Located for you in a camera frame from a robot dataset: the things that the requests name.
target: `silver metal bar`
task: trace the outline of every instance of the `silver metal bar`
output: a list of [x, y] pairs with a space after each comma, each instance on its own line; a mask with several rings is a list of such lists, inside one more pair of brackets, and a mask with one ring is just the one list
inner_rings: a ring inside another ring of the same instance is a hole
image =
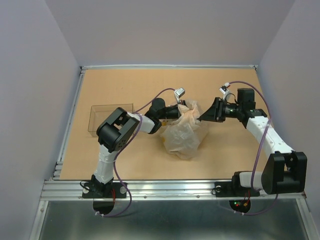
[[75, 91], [75, 96], [74, 96], [74, 99], [73, 99], [71, 113], [69, 115], [68, 123], [67, 123], [67, 126], [65, 128], [64, 137], [63, 137], [63, 141], [62, 141], [62, 145], [61, 145], [61, 148], [60, 148], [60, 152], [59, 152], [59, 155], [58, 155], [57, 162], [62, 162], [64, 160], [64, 158], [65, 158], [64, 153], [65, 153], [65, 149], [66, 149], [67, 144], [68, 144], [69, 135], [70, 135], [70, 129], [71, 129], [72, 123], [74, 121], [74, 116], [75, 116], [76, 107], [77, 107], [77, 103], [78, 103], [78, 98], [79, 98], [79, 94], [80, 94], [80, 91], [81, 91], [81, 86], [82, 86], [82, 83], [83, 83], [83, 80], [84, 80], [84, 76], [85, 76], [85, 72], [83, 70], [81, 70], [81, 74], [79, 76], [79, 82], [78, 82], [78, 85], [77, 85], [77, 88], [76, 88], [76, 91]]
[[88, 69], [255, 69], [257, 65], [212, 65], [212, 64], [112, 64], [83, 66], [82, 70]]
[[38, 209], [36, 211], [35, 219], [33, 222], [30, 240], [38, 240], [40, 237], [41, 229], [44, 224], [46, 211], [48, 208], [48, 201], [40, 201], [38, 205]]
[[[132, 200], [134, 201], [171, 201], [171, 200], [234, 200], [243, 197], [219, 198], [212, 194], [215, 182], [221, 180], [155, 180], [155, 181], [130, 181], [127, 180]], [[42, 201], [92, 201], [82, 198], [80, 181], [46, 181], [43, 185], [40, 199]], [[260, 197], [252, 199], [273, 199], [274, 195], [260, 193]], [[281, 194], [280, 199], [303, 199], [302, 193]], [[117, 201], [128, 201], [126, 198]]]
[[301, 218], [305, 227], [306, 234], [310, 240], [319, 240], [319, 233], [317, 231], [315, 222], [312, 218], [312, 215], [308, 209], [307, 203], [305, 199], [297, 199], [296, 203], [298, 205]]

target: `gray floor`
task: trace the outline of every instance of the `gray floor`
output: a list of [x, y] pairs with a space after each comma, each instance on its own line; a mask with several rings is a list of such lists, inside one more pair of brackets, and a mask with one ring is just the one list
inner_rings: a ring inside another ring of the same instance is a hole
[[[304, 240], [306, 231], [296, 200], [279, 199], [269, 212], [240, 216], [228, 201], [133, 202], [121, 217], [95, 216], [90, 201], [53, 201], [48, 205], [42, 240]], [[253, 200], [250, 212], [272, 200]], [[117, 209], [128, 202], [118, 202]]]

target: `tan tabletop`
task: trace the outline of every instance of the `tan tabletop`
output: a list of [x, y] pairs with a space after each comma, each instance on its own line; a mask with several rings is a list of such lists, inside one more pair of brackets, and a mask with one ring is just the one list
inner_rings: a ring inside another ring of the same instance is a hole
[[[134, 104], [138, 109], [165, 88], [184, 88], [183, 99], [197, 100], [206, 111], [215, 97], [222, 97], [219, 87], [225, 82], [247, 81], [259, 90], [253, 69], [99, 69], [85, 72], [73, 125], [70, 131], [61, 180], [87, 180], [96, 169], [99, 155], [97, 137], [88, 132], [93, 105]], [[237, 95], [233, 84], [229, 89]], [[167, 104], [175, 102], [173, 91], [161, 96]], [[266, 111], [255, 94], [256, 107]], [[234, 172], [251, 171], [257, 154], [256, 139], [237, 119], [210, 122], [209, 133], [198, 148], [196, 157], [183, 160], [168, 154], [159, 133], [140, 132], [119, 155], [118, 173], [125, 180], [230, 179]], [[261, 154], [258, 171], [267, 158]]]

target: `plastic bag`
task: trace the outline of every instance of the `plastic bag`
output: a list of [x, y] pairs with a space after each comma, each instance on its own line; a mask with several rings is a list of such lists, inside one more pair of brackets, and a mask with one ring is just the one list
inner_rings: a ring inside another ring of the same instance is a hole
[[208, 123], [197, 120], [202, 114], [197, 101], [186, 100], [186, 105], [178, 105], [181, 116], [170, 125], [163, 126], [160, 134], [164, 147], [169, 154], [181, 159], [190, 159], [197, 155], [200, 143], [207, 135]]

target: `crumpled plastic bag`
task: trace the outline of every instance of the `crumpled plastic bag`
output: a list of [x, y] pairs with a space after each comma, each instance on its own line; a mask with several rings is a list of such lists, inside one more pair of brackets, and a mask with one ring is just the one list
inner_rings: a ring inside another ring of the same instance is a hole
[[197, 155], [200, 143], [209, 131], [208, 123], [198, 120], [202, 114], [197, 101], [186, 100], [186, 105], [178, 105], [181, 116], [170, 125], [163, 126], [160, 134], [164, 147], [169, 154], [181, 159], [190, 159]]

